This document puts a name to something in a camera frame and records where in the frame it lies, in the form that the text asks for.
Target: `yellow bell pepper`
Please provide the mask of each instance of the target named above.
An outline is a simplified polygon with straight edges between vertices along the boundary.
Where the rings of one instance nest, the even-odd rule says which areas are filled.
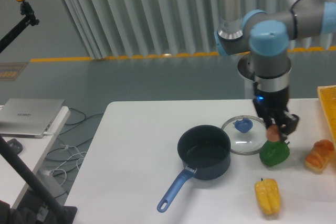
[[[264,214],[273,215],[279,212],[281,202],[278,184],[275,179],[261,179],[260,182],[255,183],[254,190]]]

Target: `yellow floor stripe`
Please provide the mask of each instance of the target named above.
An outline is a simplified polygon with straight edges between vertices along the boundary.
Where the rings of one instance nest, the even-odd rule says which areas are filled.
[[[335,51],[336,46],[330,47],[327,51]],[[288,50],[288,52],[316,52],[316,51],[324,51],[322,47],[310,47],[308,49],[306,48],[294,48],[293,50]],[[247,54],[249,52],[242,52],[239,55]],[[203,57],[203,56],[219,56],[218,52],[196,52],[194,54],[188,54],[188,53],[181,53],[177,55],[171,55],[171,54],[163,54],[163,55],[133,55],[131,57],[128,57],[127,55],[122,56],[107,56],[103,58],[102,60],[129,60],[129,59],[152,59],[152,58],[183,58],[183,57]],[[31,59],[30,62],[51,62],[51,61],[83,61],[83,60],[91,60],[91,57],[66,57],[66,58],[36,58]]]
[[[79,60],[91,60],[91,57],[37,58],[37,59],[31,59],[30,62],[79,61]]]

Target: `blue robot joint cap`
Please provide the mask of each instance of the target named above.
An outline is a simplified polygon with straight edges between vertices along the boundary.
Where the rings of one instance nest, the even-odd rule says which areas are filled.
[[[287,50],[289,37],[284,23],[267,20],[258,23],[250,31],[251,51],[263,56],[275,56]]]

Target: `green bell pepper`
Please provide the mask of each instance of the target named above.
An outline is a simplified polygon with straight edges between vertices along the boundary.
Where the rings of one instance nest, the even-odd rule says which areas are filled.
[[[267,166],[274,166],[285,161],[289,156],[288,143],[266,141],[259,152],[260,160]]]

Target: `yellow tray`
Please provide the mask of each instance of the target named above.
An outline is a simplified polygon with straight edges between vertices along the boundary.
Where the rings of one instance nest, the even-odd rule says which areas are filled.
[[[336,85],[318,87],[317,94],[336,148]]]

